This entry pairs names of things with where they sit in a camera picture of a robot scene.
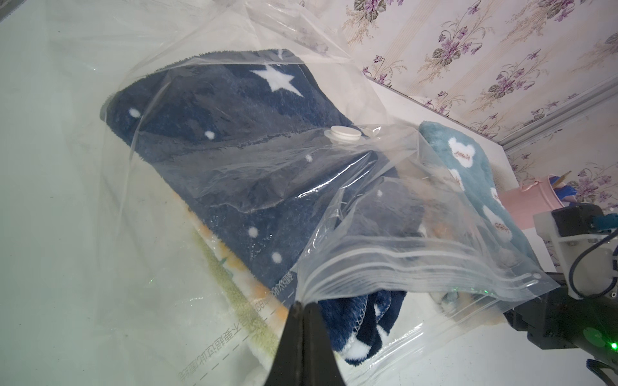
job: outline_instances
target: pink cup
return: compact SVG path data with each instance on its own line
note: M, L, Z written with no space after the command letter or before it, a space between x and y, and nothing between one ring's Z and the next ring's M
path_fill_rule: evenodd
M533 228L535 222L532 216L535 214L564 207L551 187L550 177L555 176L550 174L529 185L498 193L502 205L520 229Z

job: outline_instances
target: white table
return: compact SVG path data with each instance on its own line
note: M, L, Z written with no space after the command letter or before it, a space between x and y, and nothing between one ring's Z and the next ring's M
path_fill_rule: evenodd
M109 342L93 322L93 289L82 275L95 263L94 214L62 135L65 107L54 91L46 34L40 0L0 23L0 384L135 384L96 360ZM467 130L375 88L401 119ZM502 149L472 135L503 187L515 187ZM506 324L484 326L386 384L601 385L586 358L581 350L541 351Z

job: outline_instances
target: plastic bag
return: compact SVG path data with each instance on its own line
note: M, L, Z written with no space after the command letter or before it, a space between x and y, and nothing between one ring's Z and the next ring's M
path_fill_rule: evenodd
M297 4L65 0L48 13L70 73L67 138L87 183L99 178L101 379L260 384L294 298L408 291L391 342L339 360L349 385L373 383L554 288Z

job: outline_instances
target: floral wallpaper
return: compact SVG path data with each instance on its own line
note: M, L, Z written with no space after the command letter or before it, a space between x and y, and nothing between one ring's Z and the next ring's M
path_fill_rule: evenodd
M608 212L618 208L617 146L615 96L508 157L520 183L570 172L565 182L577 190L577 201L597 204Z
M615 0L302 4L343 34L366 76L494 141L618 73Z

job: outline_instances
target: folded blanket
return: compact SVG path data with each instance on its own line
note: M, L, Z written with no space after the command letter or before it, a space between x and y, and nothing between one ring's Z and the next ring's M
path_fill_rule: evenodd
M217 61L251 64L203 64ZM392 169L375 175L385 155L332 146L324 129L352 122L298 63L287 50L204 54L138 80L101 111L184 200L200 234L220 240L226 257L218 258L234 261L228 272L241 278L235 283L243 293L266 288L286 307L294 301L298 257L344 184L346 202L379 193L355 210L377 224L390 216L397 228L384 230L389 235L420 236L423 216L414 203L396 213L375 209L381 201L408 203L397 197L409 192L393 183ZM379 291L321 301L334 350L352 364L375 354L404 296Z
M528 239L498 198L489 159L481 146L466 134L436 122L422 122L418 131L445 163L479 215L493 225L491 229L502 247L515 247L538 265Z

